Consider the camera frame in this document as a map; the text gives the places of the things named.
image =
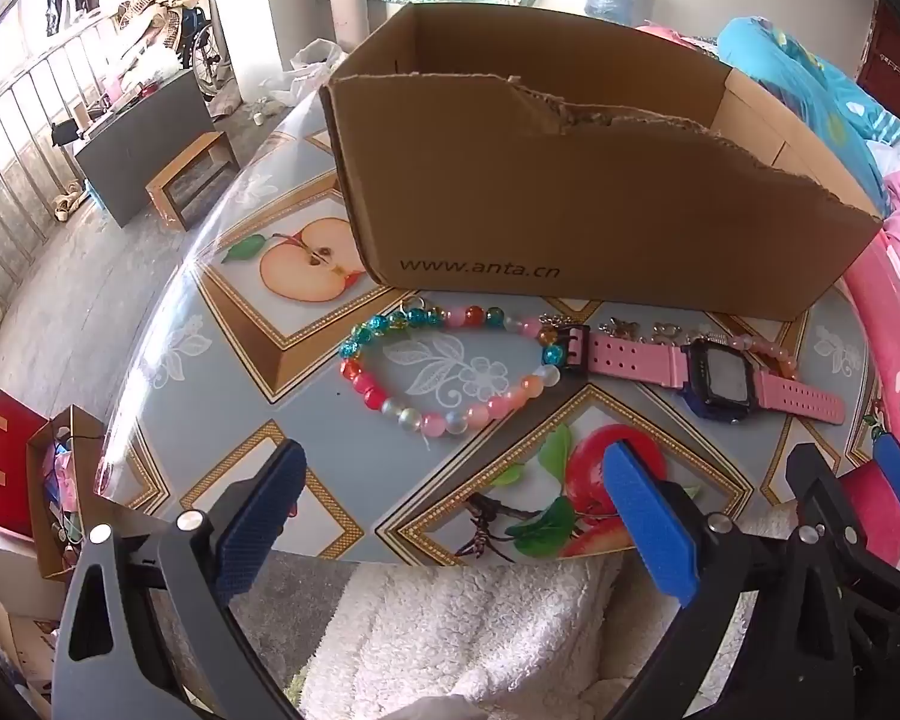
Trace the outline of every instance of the plastic bag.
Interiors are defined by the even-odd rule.
[[[262,86],[271,98],[292,108],[319,88],[346,57],[343,49],[333,41],[317,38],[293,55],[290,60],[292,70],[271,76]]]

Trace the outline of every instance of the pink bead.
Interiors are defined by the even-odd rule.
[[[530,375],[520,379],[520,386],[527,394],[527,397],[539,397],[543,392],[543,379],[539,376]]]
[[[420,426],[420,433],[423,433],[428,439],[435,439],[442,436],[447,429],[447,420],[438,413],[428,413],[424,415],[423,424]]]
[[[526,338],[536,338],[542,329],[543,325],[540,323],[540,320],[534,317],[533,319],[527,319],[523,323],[520,334]]]
[[[487,427],[490,422],[490,411],[482,403],[474,403],[466,410],[466,423],[474,430]]]
[[[466,322],[466,306],[454,306],[448,309],[444,322],[447,327],[463,327]]]
[[[377,386],[377,380],[369,373],[361,371],[353,377],[353,389],[360,392],[362,395],[367,392],[368,389],[373,389],[375,386]]]
[[[502,395],[492,397],[487,401],[487,411],[490,419],[503,419],[509,413],[509,401]]]
[[[512,386],[506,392],[504,392],[504,398],[506,402],[509,403],[511,410],[516,411],[517,409],[522,408],[526,403],[530,396],[527,394],[527,391],[522,388],[522,386]]]
[[[373,409],[375,412],[379,412],[385,400],[386,393],[379,386],[372,386],[364,392],[364,403],[367,404],[368,409]]]

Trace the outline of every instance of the wooden stool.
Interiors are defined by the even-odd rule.
[[[174,200],[170,197],[167,187],[180,173],[197,162],[204,154],[209,153],[213,160],[214,166],[210,170],[207,177],[202,180],[192,194],[182,202]],[[213,181],[228,166],[232,165],[234,170],[240,170],[240,164],[233,154],[230,147],[230,141],[226,137],[226,132],[204,132],[196,141],[190,143],[184,148],[167,167],[164,167],[154,178],[146,185],[146,193],[151,196],[154,201],[154,208],[163,218],[164,223],[175,230],[184,231],[187,229],[187,223],[183,220],[180,212],[187,207],[187,204],[200,193],[207,184]]]

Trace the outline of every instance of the gray table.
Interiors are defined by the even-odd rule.
[[[127,108],[74,156],[120,227],[149,205],[146,182],[204,132],[213,132],[192,70],[183,70],[156,92]]]

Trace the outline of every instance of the metal railing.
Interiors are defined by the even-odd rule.
[[[52,124],[103,95],[104,48],[113,20],[93,15],[58,36],[0,82],[0,321],[56,225],[53,199],[84,175],[66,148],[50,141]]]

